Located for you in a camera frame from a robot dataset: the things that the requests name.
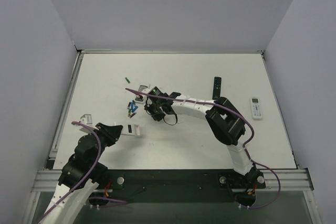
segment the white table surface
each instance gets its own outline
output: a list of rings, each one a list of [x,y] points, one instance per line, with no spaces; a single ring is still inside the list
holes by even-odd
[[[179,116],[178,124],[156,122],[143,107],[127,117],[128,102],[137,89],[150,83],[161,91],[193,98],[212,98],[214,76],[222,77],[221,96],[227,97],[252,124],[255,138],[247,145],[254,160],[272,168],[296,168],[289,141],[260,55],[198,54],[86,54],[80,67],[54,169],[62,169],[85,135],[71,125],[83,114],[94,122],[135,123],[141,137],[121,136],[106,148],[100,162],[109,169],[229,169],[226,146],[212,134],[206,121]],[[249,98],[260,98],[264,118],[251,117]],[[246,133],[239,141],[250,136]]]

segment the metal frame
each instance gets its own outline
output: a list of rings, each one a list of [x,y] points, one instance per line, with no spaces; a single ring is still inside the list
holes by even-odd
[[[161,51],[118,52],[118,51],[112,51],[112,50],[83,50],[82,52],[79,52],[77,54],[77,60],[73,68],[73,73],[71,76],[69,89],[67,92],[64,106],[62,108],[60,120],[57,126],[55,137],[53,139],[53,144],[51,146],[49,159],[56,158],[60,136],[63,131],[65,120],[66,120],[66,117],[69,111],[72,95],[75,89],[75,85],[77,82],[77,78],[78,78],[78,74],[79,74],[79,70],[80,70],[80,66],[81,66],[84,54],[135,54],[135,53],[136,54],[158,54],[158,53],[177,54],[179,52],[167,52],[167,51],[166,52],[165,51],[163,52]],[[279,112],[281,113],[277,99],[276,99],[276,102],[277,102]],[[263,170],[263,173],[265,177],[266,188],[261,189],[261,190],[277,191],[278,183],[274,175],[268,170]],[[276,170],[276,173],[280,178],[281,190],[282,191],[302,191],[304,193],[304,197],[306,199],[307,207],[308,207],[310,217],[312,219],[313,224],[322,224],[322,221],[321,221],[321,218],[318,212],[318,208],[317,208],[317,205],[314,199],[314,195],[312,192],[313,186],[311,183],[308,170],[306,169],[280,169],[280,170]],[[31,189],[32,191],[30,193],[26,211],[23,217],[23,222],[22,222],[23,224],[28,224],[32,222],[34,214],[35,214],[35,210],[37,207],[37,203],[40,197],[40,193],[55,191],[57,181],[58,181],[60,174],[61,174],[61,170],[39,170],[37,172],[36,179]]]

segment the gray wall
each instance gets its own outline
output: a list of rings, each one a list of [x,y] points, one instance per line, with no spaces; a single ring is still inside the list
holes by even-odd
[[[266,49],[290,141],[324,223],[336,222],[336,0],[293,0]]]
[[[292,0],[51,0],[79,49],[256,52]]]
[[[50,0],[0,0],[0,223],[21,222],[75,58]]]

